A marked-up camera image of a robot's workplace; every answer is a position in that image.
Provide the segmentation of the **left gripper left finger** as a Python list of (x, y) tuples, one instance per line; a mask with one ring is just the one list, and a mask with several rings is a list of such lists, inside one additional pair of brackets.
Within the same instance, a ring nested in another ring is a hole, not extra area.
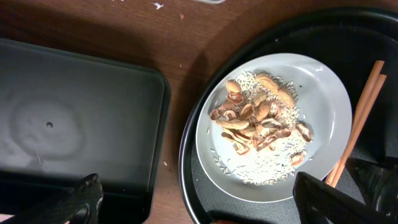
[(6, 224), (97, 224), (103, 201), (103, 188), (98, 174), (90, 174), (69, 191), (14, 215)]

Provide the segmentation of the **wooden chopstick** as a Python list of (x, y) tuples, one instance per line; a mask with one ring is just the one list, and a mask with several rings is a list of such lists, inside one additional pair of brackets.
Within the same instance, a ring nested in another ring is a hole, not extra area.
[(383, 74), (378, 75), (376, 83), (374, 84), (374, 87), (371, 90), (371, 94), (370, 94), (368, 100), (365, 102), (364, 108), (361, 111), (361, 116), (359, 117), (358, 122), (351, 133), (351, 137), (348, 141), (347, 148), (345, 149), (343, 156), (340, 159), (340, 163), (337, 166), (337, 170), (333, 176), (333, 179), (331, 181), (328, 181), (328, 184), (331, 187), (336, 187), (336, 185), (340, 179), (340, 176), (345, 168), (346, 161), (348, 160), (350, 154), (352, 153), (352, 150), (356, 144), (356, 141), (359, 138), (359, 135), (360, 135), (360, 133), (363, 129), (363, 126), (369, 116), (369, 113), (374, 105), (374, 102), (375, 102), (377, 96), (379, 95), (379, 92), (386, 80), (386, 77), (387, 76), (383, 75)]
[[(384, 61), (382, 61), (382, 60), (377, 60), (377, 61), (375, 62), (375, 64), (374, 64), (372, 70), (371, 70), (371, 73), (370, 73), (370, 75), (369, 75), (369, 77), (368, 77), (368, 80), (367, 80), (367, 82), (366, 82), (366, 84), (365, 84), (365, 86), (364, 86), (364, 89), (363, 89), (363, 91), (362, 91), (362, 94), (361, 94), (361, 96), (360, 96), (360, 98), (359, 98), (358, 104), (356, 105), (356, 109), (355, 109), (355, 112), (354, 112), (354, 120), (353, 120), (353, 125), (352, 125), (352, 129), (351, 129), (351, 133), (352, 133), (353, 129), (355, 128), (355, 126), (356, 126), (356, 124), (357, 124), (357, 122), (358, 122), (359, 117), (361, 116), (361, 111), (362, 111), (362, 109), (364, 108), (364, 104), (365, 104), (365, 102), (368, 100), (368, 98), (369, 98), (369, 96), (370, 96), (370, 94), (371, 94), (371, 90), (373, 89), (374, 84), (376, 83), (377, 77), (378, 77), (378, 75), (380, 74), (383, 65), (384, 65)], [(327, 176), (327, 178), (326, 178), (326, 181), (325, 181), (326, 184), (328, 184), (328, 181), (331, 181), (331, 180), (333, 179), (333, 176), (334, 176), (334, 174), (335, 174), (335, 172), (336, 172), (336, 170), (337, 170), (337, 166), (338, 166), (338, 164), (340, 163), (340, 159), (339, 159), (339, 161), (335, 164), (335, 166), (334, 166), (334, 168), (332, 169), (332, 171), (328, 174), (328, 176)]]

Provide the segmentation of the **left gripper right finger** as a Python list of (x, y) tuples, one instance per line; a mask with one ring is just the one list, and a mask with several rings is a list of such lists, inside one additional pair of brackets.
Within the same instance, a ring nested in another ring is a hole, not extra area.
[(306, 172), (296, 174), (293, 196), (302, 224), (397, 223)]

